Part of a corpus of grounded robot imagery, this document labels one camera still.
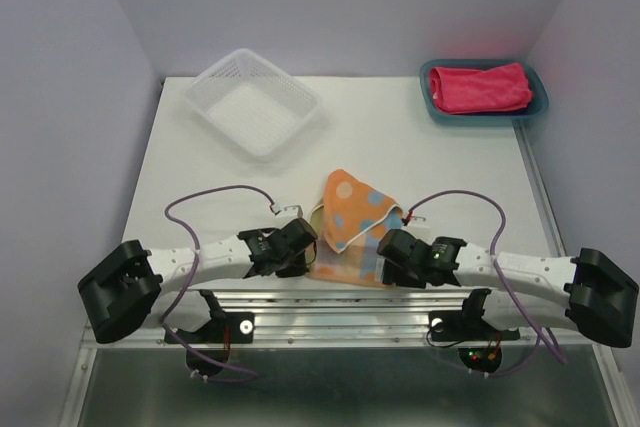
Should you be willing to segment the orange patterned towel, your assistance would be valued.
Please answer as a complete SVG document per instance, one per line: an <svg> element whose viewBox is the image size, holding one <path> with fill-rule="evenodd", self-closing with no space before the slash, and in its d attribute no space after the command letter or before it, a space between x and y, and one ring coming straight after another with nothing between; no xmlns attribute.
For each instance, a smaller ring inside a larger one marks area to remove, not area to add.
<svg viewBox="0 0 640 427"><path fill-rule="evenodd" d="M309 214L318 234L314 280L381 288L384 261L377 248L384 235L402 226L403 211L386 194L343 169L329 174L322 199Z"/></svg>

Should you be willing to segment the pink towel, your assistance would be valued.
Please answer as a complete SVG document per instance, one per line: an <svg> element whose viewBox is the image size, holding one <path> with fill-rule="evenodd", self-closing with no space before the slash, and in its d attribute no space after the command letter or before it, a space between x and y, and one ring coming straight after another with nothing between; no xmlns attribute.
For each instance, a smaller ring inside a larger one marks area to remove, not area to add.
<svg viewBox="0 0 640 427"><path fill-rule="evenodd" d="M490 69L437 66L426 79L435 107L450 115L515 112L534 97L519 63Z"/></svg>

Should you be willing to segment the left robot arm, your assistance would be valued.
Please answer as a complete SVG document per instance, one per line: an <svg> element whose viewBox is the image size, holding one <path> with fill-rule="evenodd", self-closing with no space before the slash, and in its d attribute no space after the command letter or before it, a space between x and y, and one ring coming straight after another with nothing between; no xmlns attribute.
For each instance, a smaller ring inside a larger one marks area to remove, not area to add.
<svg viewBox="0 0 640 427"><path fill-rule="evenodd" d="M210 341L221 333L223 318L209 307L196 307L187 298L189 287L283 270L298 275L317 239L306 220L291 218L276 228L242 231L202 247L148 250L138 240L127 241L78 282L78 292L99 344L163 324Z"/></svg>

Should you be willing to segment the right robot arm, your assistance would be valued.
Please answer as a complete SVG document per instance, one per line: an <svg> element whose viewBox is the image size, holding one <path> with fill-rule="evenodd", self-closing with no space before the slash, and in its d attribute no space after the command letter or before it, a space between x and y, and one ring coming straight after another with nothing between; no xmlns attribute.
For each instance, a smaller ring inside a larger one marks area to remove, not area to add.
<svg viewBox="0 0 640 427"><path fill-rule="evenodd" d="M575 330L615 348L632 344L639 286L604 253L584 248L576 257L538 258L438 237L428 244L406 230L385 234L377 253L404 284L482 290L484 303L460 313L463 331L482 337L518 321Z"/></svg>

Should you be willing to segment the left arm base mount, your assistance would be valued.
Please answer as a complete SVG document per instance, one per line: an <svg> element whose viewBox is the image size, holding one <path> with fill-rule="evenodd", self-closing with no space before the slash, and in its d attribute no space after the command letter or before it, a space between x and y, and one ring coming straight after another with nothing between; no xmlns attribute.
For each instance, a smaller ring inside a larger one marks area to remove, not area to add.
<svg viewBox="0 0 640 427"><path fill-rule="evenodd" d="M178 336L189 344L246 345L254 339L255 315L250 311L225 310L211 290L188 291L167 319L175 344Z"/></svg>

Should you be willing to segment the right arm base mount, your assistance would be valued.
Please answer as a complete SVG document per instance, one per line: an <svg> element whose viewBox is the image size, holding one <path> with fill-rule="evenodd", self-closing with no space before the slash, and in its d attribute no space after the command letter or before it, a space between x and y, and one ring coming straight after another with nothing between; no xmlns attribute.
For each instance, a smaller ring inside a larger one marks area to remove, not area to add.
<svg viewBox="0 0 640 427"><path fill-rule="evenodd" d="M495 328L484 320L486 307L492 290L474 289L462 302L459 310L442 310L430 317L426 339L435 345L445 343L458 345L473 341L516 341L520 339L517 328Z"/></svg>

